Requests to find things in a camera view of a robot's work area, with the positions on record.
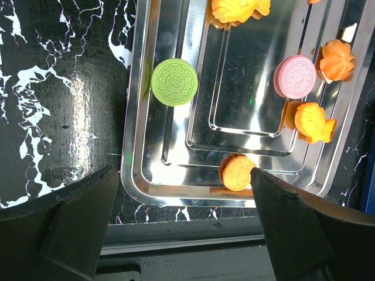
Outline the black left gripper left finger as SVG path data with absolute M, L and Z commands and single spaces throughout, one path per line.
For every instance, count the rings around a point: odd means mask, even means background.
M 1 280 L 92 280 L 118 189 L 107 166 L 1 210 Z

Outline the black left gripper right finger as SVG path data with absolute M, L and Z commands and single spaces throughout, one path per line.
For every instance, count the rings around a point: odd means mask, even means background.
M 251 186 L 277 280 L 374 280 L 374 216 L 259 168 Z

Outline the pink round cookie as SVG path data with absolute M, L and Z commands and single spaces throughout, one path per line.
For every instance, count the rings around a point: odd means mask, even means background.
M 295 55 L 277 66 L 273 75 L 273 85 L 279 96 L 298 100 L 312 91 L 316 77 L 313 62 L 305 56 Z

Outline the blue tin lid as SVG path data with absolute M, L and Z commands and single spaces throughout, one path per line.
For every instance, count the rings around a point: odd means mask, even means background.
M 370 177 L 368 191 L 366 193 L 365 211 L 368 214 L 374 214 L 374 173 Z

